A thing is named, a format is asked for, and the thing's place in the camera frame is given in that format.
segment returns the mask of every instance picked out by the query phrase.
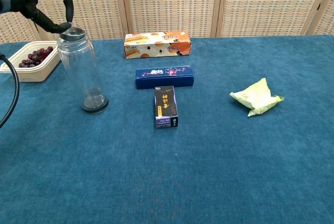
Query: blue tablecloth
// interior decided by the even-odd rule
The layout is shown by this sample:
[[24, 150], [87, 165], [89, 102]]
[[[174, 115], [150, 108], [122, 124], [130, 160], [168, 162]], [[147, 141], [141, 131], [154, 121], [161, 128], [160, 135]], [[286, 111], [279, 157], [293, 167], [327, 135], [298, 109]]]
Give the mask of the blue tablecloth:
[[[334, 223], [334, 37], [192, 39], [191, 56], [126, 60], [93, 42], [110, 98], [80, 109], [62, 64], [21, 83], [0, 130], [0, 223]], [[10, 56], [23, 43], [4, 44]], [[191, 65], [177, 128], [156, 129], [135, 69]], [[263, 115], [229, 93], [266, 77]], [[0, 114], [13, 97], [0, 74]]]

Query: snack wrapper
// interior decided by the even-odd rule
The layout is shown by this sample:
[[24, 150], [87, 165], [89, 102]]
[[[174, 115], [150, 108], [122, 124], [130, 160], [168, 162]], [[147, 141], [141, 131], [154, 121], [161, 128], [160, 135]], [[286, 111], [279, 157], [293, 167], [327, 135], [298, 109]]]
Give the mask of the snack wrapper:
[[278, 95], [271, 96], [266, 78], [261, 79], [243, 91], [232, 92], [230, 93], [230, 96], [242, 105], [251, 109], [248, 117], [256, 114], [263, 114], [278, 102], [284, 100], [284, 97]]

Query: beige wicker panel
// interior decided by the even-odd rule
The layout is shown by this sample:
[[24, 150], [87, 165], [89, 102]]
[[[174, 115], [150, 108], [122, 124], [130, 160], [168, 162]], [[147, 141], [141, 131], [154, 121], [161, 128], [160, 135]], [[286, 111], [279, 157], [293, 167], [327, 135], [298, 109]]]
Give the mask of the beige wicker panel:
[[330, 0], [315, 34], [334, 34], [334, 0]]
[[0, 44], [34, 40], [28, 21], [21, 13], [0, 15]]
[[314, 0], [226, 0], [221, 36], [299, 35]]
[[129, 2], [133, 32], [187, 30], [191, 37], [210, 36], [214, 0]]
[[[74, 23], [87, 30], [92, 39], [122, 38], [121, 17], [117, 0], [73, 0]], [[63, 0], [39, 0], [38, 8], [47, 14], [55, 23], [65, 22]], [[58, 36], [47, 33], [53, 40]]]

